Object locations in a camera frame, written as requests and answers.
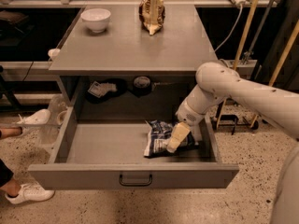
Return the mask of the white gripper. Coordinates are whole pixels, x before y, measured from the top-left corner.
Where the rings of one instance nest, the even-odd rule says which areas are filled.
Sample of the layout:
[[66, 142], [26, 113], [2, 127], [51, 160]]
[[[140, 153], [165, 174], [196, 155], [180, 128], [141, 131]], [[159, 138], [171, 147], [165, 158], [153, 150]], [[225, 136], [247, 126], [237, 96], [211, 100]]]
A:
[[174, 153], [177, 150], [189, 132], [191, 132], [195, 142], [203, 140], [199, 123], [204, 119], [204, 115], [197, 114], [189, 107], [187, 101], [184, 100], [178, 107], [176, 116], [180, 122], [174, 126], [166, 147], [170, 153]]

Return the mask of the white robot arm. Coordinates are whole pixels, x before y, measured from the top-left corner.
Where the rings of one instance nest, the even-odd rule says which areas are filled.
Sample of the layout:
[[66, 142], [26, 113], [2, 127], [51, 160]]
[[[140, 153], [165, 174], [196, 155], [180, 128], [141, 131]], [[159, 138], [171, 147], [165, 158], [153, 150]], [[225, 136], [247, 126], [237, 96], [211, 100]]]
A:
[[[299, 140], [298, 94], [243, 79], [235, 70], [214, 62], [201, 64], [195, 79], [196, 85], [178, 108], [178, 124], [166, 147], [168, 152], [175, 152], [188, 134], [197, 139], [199, 122], [226, 98]], [[299, 224], [299, 145], [281, 168], [270, 224]]]

